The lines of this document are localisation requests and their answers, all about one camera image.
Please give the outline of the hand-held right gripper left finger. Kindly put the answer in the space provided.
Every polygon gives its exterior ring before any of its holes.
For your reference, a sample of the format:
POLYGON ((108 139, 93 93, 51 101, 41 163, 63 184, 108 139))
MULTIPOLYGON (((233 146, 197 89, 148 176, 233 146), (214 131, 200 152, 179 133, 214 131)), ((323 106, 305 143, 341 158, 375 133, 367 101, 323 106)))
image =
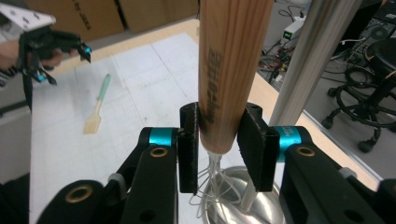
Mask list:
POLYGON ((179 186, 182 193, 197 194, 199 109, 197 103, 183 105, 179 109, 180 128, 177 131, 177 158, 179 186))

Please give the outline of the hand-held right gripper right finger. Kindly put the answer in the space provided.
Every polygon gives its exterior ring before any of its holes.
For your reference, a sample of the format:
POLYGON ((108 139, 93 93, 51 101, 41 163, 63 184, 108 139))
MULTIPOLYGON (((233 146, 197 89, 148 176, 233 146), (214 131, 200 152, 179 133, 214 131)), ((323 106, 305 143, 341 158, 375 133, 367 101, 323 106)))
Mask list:
POLYGON ((263 120, 262 108, 247 103, 237 132, 237 144, 257 192, 273 189, 279 138, 279 133, 263 120))

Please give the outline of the cream spatula with green handle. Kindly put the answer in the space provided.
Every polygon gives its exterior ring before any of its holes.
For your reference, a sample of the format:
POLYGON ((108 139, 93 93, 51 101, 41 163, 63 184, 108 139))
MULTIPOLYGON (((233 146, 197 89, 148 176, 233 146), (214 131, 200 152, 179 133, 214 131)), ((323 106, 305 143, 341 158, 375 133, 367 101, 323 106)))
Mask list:
POLYGON ((103 100, 106 96, 106 91, 108 89, 110 81, 111 81, 111 75, 106 74, 102 82, 99 95, 97 97, 95 109, 85 121, 84 129, 83 129, 84 134, 93 134, 98 132, 101 123, 100 109, 102 107, 103 100))

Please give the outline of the wire whisk with wooden handle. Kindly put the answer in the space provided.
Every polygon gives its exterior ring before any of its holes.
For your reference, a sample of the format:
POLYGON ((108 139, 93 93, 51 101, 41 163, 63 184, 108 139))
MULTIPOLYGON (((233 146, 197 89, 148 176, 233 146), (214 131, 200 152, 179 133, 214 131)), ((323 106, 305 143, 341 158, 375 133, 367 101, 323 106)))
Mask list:
POLYGON ((241 194, 221 169, 236 137, 260 59, 274 0, 201 0, 198 108, 208 165, 198 215, 228 224, 241 194))

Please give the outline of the cardboard box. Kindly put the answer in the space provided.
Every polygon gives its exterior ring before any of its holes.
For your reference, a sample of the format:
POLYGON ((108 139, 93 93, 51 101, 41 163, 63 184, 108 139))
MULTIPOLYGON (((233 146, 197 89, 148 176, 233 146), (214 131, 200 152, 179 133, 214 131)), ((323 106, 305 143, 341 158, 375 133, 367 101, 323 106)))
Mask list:
POLYGON ((124 31, 114 0, 24 0, 35 11, 55 17, 54 30, 91 41, 124 31))
POLYGON ((198 12, 198 0, 118 0, 129 30, 138 34, 198 12))

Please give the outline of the white grid mat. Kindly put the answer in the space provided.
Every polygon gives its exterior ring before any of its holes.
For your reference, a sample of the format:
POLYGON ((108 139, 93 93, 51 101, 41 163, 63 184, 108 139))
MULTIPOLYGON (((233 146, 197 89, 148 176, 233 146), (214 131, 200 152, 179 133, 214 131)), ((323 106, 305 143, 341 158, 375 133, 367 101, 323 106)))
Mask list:
POLYGON ((197 99, 197 73, 198 45, 183 33, 78 63, 56 77, 57 85, 35 85, 30 223, 64 186, 82 179, 106 183, 143 128, 178 126, 179 109, 197 99), (98 132, 84 134, 106 74, 111 81, 98 132))

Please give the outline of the white power supply unit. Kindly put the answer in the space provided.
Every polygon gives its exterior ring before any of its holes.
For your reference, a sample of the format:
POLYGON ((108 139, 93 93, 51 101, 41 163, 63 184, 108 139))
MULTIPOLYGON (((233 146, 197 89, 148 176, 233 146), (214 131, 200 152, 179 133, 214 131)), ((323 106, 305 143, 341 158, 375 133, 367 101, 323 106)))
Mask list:
POLYGON ((284 29, 283 35, 280 39, 280 43, 282 45, 285 45, 292 39, 296 38, 302 31, 303 26, 304 21, 294 21, 292 24, 284 29))

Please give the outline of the black round stool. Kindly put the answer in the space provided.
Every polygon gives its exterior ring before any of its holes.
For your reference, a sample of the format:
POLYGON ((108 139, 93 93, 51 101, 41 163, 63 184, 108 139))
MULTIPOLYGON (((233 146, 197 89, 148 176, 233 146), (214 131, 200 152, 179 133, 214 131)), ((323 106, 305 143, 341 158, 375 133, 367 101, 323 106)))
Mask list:
POLYGON ((373 150, 383 128, 396 133, 396 107, 391 109, 383 104, 386 99, 396 102, 396 38, 374 42, 364 51, 364 59, 371 71, 348 68, 346 83, 329 88, 327 95, 336 99, 338 107, 321 125, 330 129, 333 119, 343 113, 353 121, 374 127, 373 136, 358 143, 358 149, 368 153, 373 150))

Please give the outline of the black computer tower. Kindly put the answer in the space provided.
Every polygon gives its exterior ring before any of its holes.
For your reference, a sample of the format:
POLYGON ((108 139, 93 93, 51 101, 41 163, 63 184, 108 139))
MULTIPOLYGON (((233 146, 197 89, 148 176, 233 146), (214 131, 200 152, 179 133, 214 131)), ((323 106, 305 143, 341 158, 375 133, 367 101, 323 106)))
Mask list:
POLYGON ((384 21, 372 18, 367 22, 361 22, 352 32, 356 42, 350 52, 362 54, 365 48, 377 41, 391 37, 395 31, 396 19, 384 21))

